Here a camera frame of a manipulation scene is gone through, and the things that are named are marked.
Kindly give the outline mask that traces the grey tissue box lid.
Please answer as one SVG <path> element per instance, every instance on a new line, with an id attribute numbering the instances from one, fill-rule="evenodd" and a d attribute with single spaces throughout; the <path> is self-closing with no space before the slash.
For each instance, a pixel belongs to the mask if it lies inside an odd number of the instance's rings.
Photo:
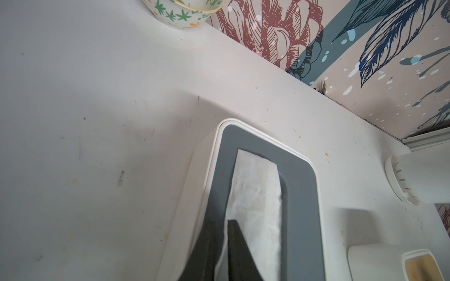
<path id="1" fill-rule="evenodd" d="M 311 164 L 260 133 L 231 122 L 220 126 L 217 141 L 210 193 L 202 204 L 203 218 L 199 221 L 213 221 L 218 241 L 223 242 L 226 204 L 238 150 L 261 156 L 277 165 L 281 184 L 281 279 L 325 280 L 318 191 Z"/>

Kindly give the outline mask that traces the bamboo tissue box lid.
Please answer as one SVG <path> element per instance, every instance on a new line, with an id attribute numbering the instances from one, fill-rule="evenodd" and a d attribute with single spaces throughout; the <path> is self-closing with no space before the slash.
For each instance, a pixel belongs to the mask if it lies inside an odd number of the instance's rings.
<path id="1" fill-rule="evenodd" d="M 401 272 L 404 281 L 444 281 L 439 265 L 428 249 L 403 253 Z"/>

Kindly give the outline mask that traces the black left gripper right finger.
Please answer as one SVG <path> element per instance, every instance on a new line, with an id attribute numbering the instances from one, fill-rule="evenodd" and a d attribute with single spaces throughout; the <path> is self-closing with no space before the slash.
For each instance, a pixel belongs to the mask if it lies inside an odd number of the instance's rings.
<path id="1" fill-rule="evenodd" d="M 227 235 L 229 281 L 262 281 L 236 220 L 228 220 Z"/>

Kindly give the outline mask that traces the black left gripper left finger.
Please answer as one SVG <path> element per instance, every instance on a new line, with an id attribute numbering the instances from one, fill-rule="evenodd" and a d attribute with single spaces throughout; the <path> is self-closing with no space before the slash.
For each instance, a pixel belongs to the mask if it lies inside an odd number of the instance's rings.
<path id="1" fill-rule="evenodd" d="M 207 221 L 178 281 L 214 281 L 215 260 L 216 225 Z"/>

